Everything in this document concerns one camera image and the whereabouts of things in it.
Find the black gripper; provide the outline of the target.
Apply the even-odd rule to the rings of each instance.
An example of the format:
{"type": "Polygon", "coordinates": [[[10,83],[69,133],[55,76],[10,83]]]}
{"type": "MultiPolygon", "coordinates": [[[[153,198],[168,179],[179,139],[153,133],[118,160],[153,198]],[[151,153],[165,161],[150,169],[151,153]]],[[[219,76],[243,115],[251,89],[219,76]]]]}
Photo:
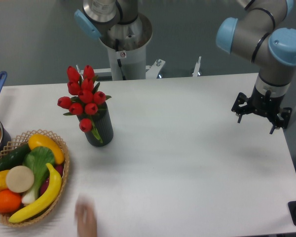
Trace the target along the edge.
{"type": "Polygon", "coordinates": [[[291,107],[280,107],[284,96],[273,97],[270,89],[260,93],[255,86],[250,98],[239,92],[231,111],[238,116],[238,123],[241,122],[243,115],[251,113],[268,118],[272,123],[269,134],[273,134],[276,129],[286,129],[288,127],[293,112],[291,107]]]}

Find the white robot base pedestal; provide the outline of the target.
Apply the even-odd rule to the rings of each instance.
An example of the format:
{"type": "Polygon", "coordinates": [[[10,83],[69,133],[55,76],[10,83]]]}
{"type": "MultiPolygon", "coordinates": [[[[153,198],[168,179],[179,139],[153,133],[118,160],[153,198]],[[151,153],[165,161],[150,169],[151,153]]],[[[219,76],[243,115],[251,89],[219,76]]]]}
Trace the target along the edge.
{"type": "Polygon", "coordinates": [[[146,78],[152,24],[136,0],[85,0],[74,13],[81,30],[107,49],[113,80],[146,78]]]}

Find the blurred human hand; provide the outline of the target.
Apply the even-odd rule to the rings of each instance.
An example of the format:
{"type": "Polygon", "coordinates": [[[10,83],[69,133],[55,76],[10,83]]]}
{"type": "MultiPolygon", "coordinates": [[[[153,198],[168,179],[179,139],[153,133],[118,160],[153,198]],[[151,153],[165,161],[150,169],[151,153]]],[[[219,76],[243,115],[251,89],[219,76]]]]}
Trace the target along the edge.
{"type": "Polygon", "coordinates": [[[75,220],[78,237],[97,237],[97,218],[92,199],[79,195],[75,204],[75,220]]]}

